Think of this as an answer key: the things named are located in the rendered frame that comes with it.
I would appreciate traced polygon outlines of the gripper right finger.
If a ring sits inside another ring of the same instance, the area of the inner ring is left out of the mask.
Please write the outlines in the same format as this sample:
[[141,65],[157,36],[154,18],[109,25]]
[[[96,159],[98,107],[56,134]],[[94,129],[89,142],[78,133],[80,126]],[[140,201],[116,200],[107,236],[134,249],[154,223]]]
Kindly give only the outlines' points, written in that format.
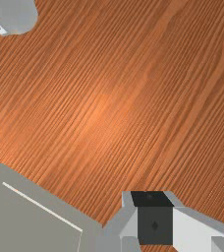
[[178,252],[224,252],[224,223],[186,207],[171,191],[156,192],[155,245]]

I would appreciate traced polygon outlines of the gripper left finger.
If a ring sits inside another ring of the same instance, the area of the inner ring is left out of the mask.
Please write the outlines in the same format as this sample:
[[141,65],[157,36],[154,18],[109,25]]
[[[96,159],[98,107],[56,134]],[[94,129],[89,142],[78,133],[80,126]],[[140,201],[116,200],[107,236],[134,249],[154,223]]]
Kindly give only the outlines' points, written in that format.
[[150,192],[122,192],[121,209],[103,227],[102,252],[141,252],[142,246],[154,244],[151,225],[140,220],[139,214],[139,207],[152,200]]

